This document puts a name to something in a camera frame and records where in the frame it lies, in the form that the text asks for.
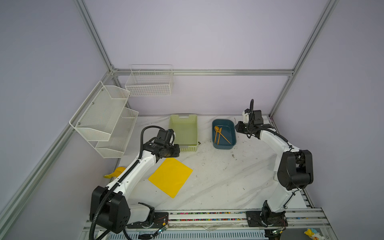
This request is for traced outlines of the orange plastic spoon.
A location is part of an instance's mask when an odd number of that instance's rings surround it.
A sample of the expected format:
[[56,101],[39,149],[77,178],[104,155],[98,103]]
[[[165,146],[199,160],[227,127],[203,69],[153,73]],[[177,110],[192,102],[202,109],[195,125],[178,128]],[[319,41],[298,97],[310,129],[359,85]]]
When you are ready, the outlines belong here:
[[218,126],[214,126],[214,129],[215,129],[215,139],[214,139],[214,143],[216,143],[217,141],[217,135],[218,135],[218,132],[220,130],[220,128]]

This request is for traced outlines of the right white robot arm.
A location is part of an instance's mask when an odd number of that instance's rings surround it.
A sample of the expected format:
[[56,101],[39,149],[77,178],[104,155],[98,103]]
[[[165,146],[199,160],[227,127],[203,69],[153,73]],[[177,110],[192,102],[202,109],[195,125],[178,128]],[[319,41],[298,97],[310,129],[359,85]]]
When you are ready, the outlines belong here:
[[243,121],[235,125],[238,133],[255,137],[266,143],[276,154],[274,179],[279,182],[272,196],[263,203],[259,222],[273,226],[284,219],[292,198],[314,181],[313,155],[291,144],[276,129],[265,124],[260,110],[250,106],[243,112]]

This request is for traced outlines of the light green plastic basket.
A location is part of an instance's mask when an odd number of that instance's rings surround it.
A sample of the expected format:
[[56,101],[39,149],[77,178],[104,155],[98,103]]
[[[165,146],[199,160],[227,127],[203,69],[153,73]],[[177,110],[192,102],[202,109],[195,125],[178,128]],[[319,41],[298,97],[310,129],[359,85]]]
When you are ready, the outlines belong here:
[[182,152],[195,152],[198,148],[198,116],[171,115],[169,129],[175,132],[175,144]]

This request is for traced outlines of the yellow paper napkin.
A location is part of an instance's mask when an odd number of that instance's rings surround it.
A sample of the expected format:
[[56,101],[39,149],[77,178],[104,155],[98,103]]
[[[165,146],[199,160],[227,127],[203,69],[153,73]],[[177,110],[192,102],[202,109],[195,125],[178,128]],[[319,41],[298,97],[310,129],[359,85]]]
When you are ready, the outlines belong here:
[[148,178],[149,182],[174,199],[193,170],[175,158],[167,158]]

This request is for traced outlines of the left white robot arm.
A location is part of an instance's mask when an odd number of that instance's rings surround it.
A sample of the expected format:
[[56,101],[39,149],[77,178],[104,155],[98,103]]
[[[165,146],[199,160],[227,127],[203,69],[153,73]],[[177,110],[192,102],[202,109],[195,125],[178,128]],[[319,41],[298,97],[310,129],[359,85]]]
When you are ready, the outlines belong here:
[[105,187],[94,189],[91,198],[89,239],[101,240],[108,233],[118,234],[126,226],[139,223],[148,228],[153,225],[154,207],[137,203],[128,204],[131,192],[145,173],[162,158],[176,158],[180,155],[180,147],[175,144],[175,132],[157,127],[158,134],[148,142],[144,142],[143,128],[140,136],[140,151],[135,160]]

